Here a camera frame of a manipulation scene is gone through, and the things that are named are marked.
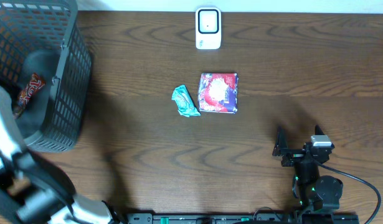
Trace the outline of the purple red noodle packet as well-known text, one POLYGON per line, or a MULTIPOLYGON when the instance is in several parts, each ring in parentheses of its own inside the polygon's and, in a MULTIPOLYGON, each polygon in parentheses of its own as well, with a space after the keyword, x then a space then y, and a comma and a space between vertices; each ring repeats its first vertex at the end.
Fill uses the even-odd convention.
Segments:
POLYGON ((235 114, 238 80, 237 73, 202 73, 197 97, 200 111, 235 114))

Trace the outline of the teal snack wrapper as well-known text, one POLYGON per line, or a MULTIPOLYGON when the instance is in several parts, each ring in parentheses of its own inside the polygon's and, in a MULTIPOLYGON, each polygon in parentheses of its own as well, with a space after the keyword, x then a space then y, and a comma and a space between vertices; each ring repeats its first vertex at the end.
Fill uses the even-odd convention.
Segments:
POLYGON ((176 87, 171 99, 177 104, 177 111, 181 116, 191 117, 201 115, 185 85, 176 87))

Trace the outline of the red orange chocolate bar wrapper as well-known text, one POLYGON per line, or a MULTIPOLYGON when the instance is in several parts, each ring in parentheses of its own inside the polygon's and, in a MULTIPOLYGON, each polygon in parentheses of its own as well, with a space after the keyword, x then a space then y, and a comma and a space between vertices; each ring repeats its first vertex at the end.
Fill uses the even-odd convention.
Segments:
POLYGON ((13 116, 14 119, 18 119, 26 110, 31 98, 38 93, 46 85, 45 80, 36 73, 31 75, 30 81, 26 87, 22 89, 18 96, 17 101, 14 103, 13 116))

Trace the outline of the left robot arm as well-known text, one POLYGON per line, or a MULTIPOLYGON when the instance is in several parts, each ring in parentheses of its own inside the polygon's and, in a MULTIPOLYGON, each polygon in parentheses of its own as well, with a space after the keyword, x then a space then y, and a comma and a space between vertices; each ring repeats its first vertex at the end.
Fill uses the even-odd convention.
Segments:
POLYGON ((103 201, 75 190, 66 173, 28 149, 0 86, 0 215, 11 223, 121 223, 103 201))

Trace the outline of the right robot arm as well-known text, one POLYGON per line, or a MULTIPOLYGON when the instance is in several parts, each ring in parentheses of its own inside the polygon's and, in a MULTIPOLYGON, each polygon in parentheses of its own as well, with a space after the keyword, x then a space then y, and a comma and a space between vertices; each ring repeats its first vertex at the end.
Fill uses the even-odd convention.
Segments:
POLYGON ((283 167, 293 167, 293 195, 300 199, 300 215, 305 213, 332 213, 339 209, 343 183, 330 175, 320 175, 319 166, 329 160, 334 144, 315 126, 310 141, 300 149, 288 147, 285 131, 278 128, 272 155, 281 157, 283 167))

